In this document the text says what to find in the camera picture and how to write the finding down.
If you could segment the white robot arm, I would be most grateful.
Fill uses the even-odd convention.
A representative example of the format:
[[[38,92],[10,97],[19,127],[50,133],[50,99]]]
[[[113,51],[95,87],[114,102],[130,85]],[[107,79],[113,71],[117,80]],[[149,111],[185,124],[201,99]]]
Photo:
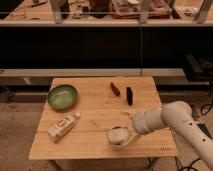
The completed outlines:
[[[174,101],[127,115],[131,118],[131,126],[138,135],[148,135],[170,127],[194,148],[206,166],[213,171],[213,139],[199,128],[187,102]]]

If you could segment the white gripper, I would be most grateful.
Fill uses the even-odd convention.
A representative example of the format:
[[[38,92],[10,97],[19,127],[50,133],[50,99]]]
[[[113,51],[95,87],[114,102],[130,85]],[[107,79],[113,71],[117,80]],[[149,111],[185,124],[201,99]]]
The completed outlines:
[[[133,119],[133,113],[128,112],[121,112],[122,115],[126,115],[128,120],[132,122]],[[121,143],[121,146],[124,148],[130,144],[134,144],[137,142],[140,138],[140,135],[138,135],[136,132],[131,130],[129,127],[123,127],[122,128],[124,133],[122,135],[125,135],[123,142]]]

